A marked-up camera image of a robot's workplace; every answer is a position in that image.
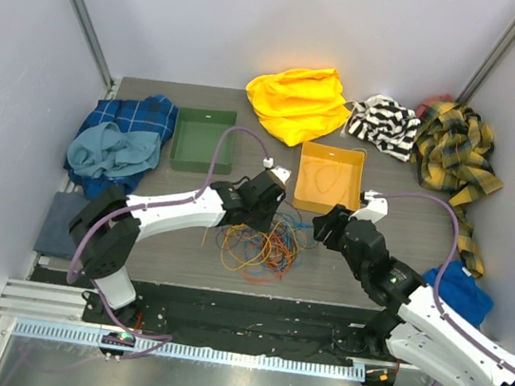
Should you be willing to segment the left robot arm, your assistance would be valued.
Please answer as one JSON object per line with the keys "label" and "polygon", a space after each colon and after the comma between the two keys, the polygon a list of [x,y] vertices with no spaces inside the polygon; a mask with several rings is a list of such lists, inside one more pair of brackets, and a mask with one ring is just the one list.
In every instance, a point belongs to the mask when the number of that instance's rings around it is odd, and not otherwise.
{"label": "left robot arm", "polygon": [[84,274],[103,293],[105,313],[117,326],[138,316],[138,296],[125,263],[136,242],[161,233],[192,227],[251,227],[270,230],[286,197],[291,172],[265,169],[242,183],[211,182],[203,190],[156,197],[126,196],[108,189],[70,221]]}

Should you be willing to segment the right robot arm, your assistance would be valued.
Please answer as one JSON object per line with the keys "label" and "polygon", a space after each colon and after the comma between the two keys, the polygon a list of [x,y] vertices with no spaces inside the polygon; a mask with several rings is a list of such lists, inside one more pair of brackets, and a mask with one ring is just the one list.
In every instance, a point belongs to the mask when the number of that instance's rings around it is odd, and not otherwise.
{"label": "right robot arm", "polygon": [[443,386],[515,386],[515,355],[442,302],[434,288],[395,259],[373,222],[342,205],[313,220],[314,238],[338,252],[363,291],[381,306],[365,328],[364,349],[391,355]]}

